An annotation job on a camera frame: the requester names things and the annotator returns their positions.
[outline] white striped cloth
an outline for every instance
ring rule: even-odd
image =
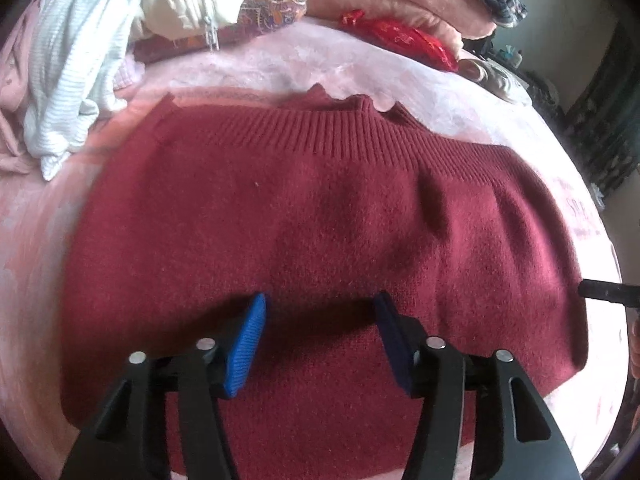
[[[51,180],[98,114],[123,110],[113,79],[140,0],[42,0],[31,45],[24,142]]]
[[[135,85],[142,81],[145,75],[145,64],[139,63],[133,57],[132,52],[127,52],[116,75],[113,77],[113,89],[122,90],[127,86]]]

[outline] knit sweater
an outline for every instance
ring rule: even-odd
[[[167,97],[79,221],[63,407],[81,424],[129,353],[181,352],[262,291],[254,366],[222,405],[241,478],[365,478],[404,466],[421,406],[394,383],[367,298],[388,290],[460,351],[513,351],[546,395],[586,361],[579,279],[553,197],[505,147],[319,86],[274,109]]]

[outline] red fabric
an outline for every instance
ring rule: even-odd
[[[341,27],[377,46],[446,72],[458,71],[458,60],[444,45],[419,28],[393,18],[368,20],[363,10],[352,10],[340,19]]]
[[[461,351],[511,349],[548,394],[586,360],[579,279],[554,200],[507,148],[321,87],[274,109],[167,98],[79,221],[63,407],[80,424],[130,352],[183,351],[260,290],[272,300],[263,339],[223,403],[240,476],[365,478],[406,463],[420,412],[365,298],[388,290]]]

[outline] pink bedsheet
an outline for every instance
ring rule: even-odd
[[[219,53],[148,67],[130,105],[99,124],[81,153],[46,184],[38,173],[0,178],[0,416],[43,480],[58,477],[77,431],[62,415],[58,375],[58,292],[65,250],[103,163],[167,91],[178,104],[269,106],[319,82],[336,98],[371,95],[376,107],[402,101],[434,132],[504,144],[546,182],[570,227],[583,276],[619,281],[615,254],[574,165],[542,118],[475,84],[365,44],[313,20]],[[583,371],[546,401],[580,469],[604,444],[627,375],[622,307],[588,300],[590,354]],[[518,349],[512,349],[517,355]],[[472,445],[460,453],[468,478]],[[381,480],[400,470],[380,472]]]

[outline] metal screw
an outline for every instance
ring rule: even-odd
[[[132,365],[139,365],[146,361],[146,354],[144,352],[133,352],[129,356],[129,362]]]
[[[438,337],[436,335],[432,335],[431,337],[427,338],[427,346],[429,348],[433,348],[434,350],[440,350],[444,348],[446,345],[444,343],[443,338]]]
[[[513,361],[513,354],[508,350],[498,350],[495,353],[495,356],[503,363],[510,363],[511,361]]]
[[[216,345],[216,342],[210,337],[204,337],[196,343],[198,350],[211,350]]]

